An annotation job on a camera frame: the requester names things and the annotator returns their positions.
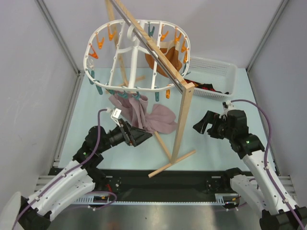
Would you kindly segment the white round clip hanger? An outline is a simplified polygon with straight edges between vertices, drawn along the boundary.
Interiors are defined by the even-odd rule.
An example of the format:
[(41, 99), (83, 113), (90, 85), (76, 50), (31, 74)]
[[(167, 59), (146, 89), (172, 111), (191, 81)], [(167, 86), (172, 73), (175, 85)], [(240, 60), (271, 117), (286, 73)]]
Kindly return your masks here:
[(174, 80), (163, 80), (165, 71), (136, 36), (134, 26), (123, 19), (98, 27), (90, 36), (83, 57), (83, 69), (99, 93), (170, 92), (186, 81), (183, 65), (190, 61), (191, 44), (187, 33), (176, 24), (157, 20), (138, 20), (157, 48), (178, 71)]

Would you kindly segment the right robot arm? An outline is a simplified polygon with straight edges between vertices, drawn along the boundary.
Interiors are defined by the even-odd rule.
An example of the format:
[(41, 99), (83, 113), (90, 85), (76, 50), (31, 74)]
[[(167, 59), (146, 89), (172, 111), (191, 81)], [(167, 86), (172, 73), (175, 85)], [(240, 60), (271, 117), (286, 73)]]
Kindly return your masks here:
[(247, 116), (243, 110), (230, 110), (226, 114), (207, 111), (193, 128), (212, 138), (227, 139), (231, 148), (249, 168), (257, 185), (238, 168), (225, 171), (221, 180), (226, 192), (237, 192), (258, 214), (263, 230), (303, 230), (307, 226), (307, 208), (300, 207), (286, 191), (276, 173), (265, 159), (265, 148), (260, 139), (249, 132)]

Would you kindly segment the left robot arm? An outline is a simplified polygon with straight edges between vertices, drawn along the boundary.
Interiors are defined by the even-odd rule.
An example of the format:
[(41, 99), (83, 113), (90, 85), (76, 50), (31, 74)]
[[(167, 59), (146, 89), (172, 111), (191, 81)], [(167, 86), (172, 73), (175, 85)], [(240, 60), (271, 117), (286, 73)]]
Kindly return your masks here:
[(136, 147), (151, 136), (123, 119), (108, 132), (100, 125), (92, 127), (68, 165), (44, 187), (21, 198), (17, 223), (25, 230), (46, 230), (55, 217), (78, 198), (107, 187), (108, 179), (98, 169), (103, 152), (121, 143)]

